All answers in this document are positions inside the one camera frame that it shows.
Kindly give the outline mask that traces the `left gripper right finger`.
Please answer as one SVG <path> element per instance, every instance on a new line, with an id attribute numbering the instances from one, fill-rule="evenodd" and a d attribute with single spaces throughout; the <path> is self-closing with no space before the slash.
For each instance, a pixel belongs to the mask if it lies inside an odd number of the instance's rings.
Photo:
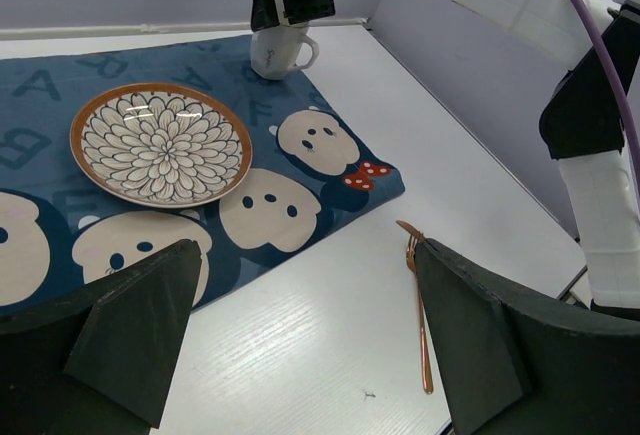
<path id="1" fill-rule="evenodd" d="M 635 434 L 639 314 L 585 309 L 428 239 L 415 263 L 458 434 Z"/>

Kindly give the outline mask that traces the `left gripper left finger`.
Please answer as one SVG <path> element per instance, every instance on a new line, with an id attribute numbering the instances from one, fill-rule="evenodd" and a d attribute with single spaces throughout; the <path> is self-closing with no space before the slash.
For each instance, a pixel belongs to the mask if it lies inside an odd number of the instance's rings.
<path id="1" fill-rule="evenodd" d="M 202 259 L 180 240 L 1 318 L 4 434 L 147 434 L 159 426 Z"/>

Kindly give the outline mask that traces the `white ceramic mug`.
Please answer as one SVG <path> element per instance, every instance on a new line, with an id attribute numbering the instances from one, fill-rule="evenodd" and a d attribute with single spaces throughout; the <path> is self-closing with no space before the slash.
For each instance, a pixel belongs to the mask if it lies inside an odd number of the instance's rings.
<path id="1" fill-rule="evenodd" d="M 311 67 L 319 56 L 319 45 L 307 35 L 307 26 L 284 26 L 255 32 L 250 43 L 250 65 L 261 78 L 281 81 L 290 73 Z M 306 45 L 311 50 L 309 60 L 297 64 L 297 59 Z"/>

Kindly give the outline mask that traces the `copper fork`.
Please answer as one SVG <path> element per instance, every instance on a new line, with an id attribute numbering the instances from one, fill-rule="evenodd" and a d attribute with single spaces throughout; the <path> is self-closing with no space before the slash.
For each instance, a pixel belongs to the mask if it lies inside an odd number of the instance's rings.
<path id="1" fill-rule="evenodd" d="M 421 241 L 421 237 L 411 233 L 409 235 L 408 244 L 406 248 L 406 264 L 409 270 L 414 275 L 417 305 L 418 305 L 418 323 L 419 323 L 419 336 L 420 336 L 420 350 L 421 350 L 421 377 L 423 390 L 427 395 L 431 395 L 434 392 L 434 382 L 431 370 L 431 362 L 429 357 L 428 337 L 425 323 L 425 311 L 424 304 L 420 292 L 418 273 L 415 262 L 416 247 L 418 242 Z"/>

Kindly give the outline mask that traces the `copper knife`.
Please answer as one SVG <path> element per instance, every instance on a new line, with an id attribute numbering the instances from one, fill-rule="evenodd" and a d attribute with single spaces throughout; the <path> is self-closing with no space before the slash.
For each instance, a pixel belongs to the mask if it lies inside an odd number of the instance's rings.
<path id="1" fill-rule="evenodd" d="M 399 225 L 401 228 L 403 228 L 406 232 L 410 234 L 411 237 L 417 239 L 419 242 L 422 242 L 425 240 L 424 234 L 421 231 L 419 231 L 416 227 L 411 225 L 410 223 L 402 220 L 397 220 L 396 224 Z"/>

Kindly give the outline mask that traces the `blue bear placemat cloth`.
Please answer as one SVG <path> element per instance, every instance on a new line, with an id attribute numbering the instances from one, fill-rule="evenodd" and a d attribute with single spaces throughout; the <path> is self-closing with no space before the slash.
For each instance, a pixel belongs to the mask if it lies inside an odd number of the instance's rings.
<path id="1" fill-rule="evenodd" d="M 202 306 L 403 193 L 304 74 L 260 78 L 249 46 L 2 61 L 3 313 L 180 239 Z"/>

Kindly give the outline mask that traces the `floral ceramic plate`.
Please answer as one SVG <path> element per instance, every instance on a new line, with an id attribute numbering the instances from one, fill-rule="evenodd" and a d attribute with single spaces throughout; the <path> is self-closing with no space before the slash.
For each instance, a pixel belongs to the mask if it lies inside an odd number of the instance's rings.
<path id="1" fill-rule="evenodd" d="M 202 206 L 248 174 L 244 123 L 218 100 L 168 83 L 108 90 L 74 117 L 69 134 L 82 172 L 108 193 L 146 207 Z"/>

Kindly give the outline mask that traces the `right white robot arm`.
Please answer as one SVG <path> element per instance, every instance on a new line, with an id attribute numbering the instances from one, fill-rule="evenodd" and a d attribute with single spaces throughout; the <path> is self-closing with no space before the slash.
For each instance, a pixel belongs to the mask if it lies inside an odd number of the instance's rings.
<path id="1" fill-rule="evenodd" d="M 613 0 L 449 0 L 565 66 L 541 114 L 586 258 L 594 311 L 639 316 L 639 138 L 627 100 L 639 6 Z M 252 0 L 254 33 L 330 17 L 334 0 Z"/>

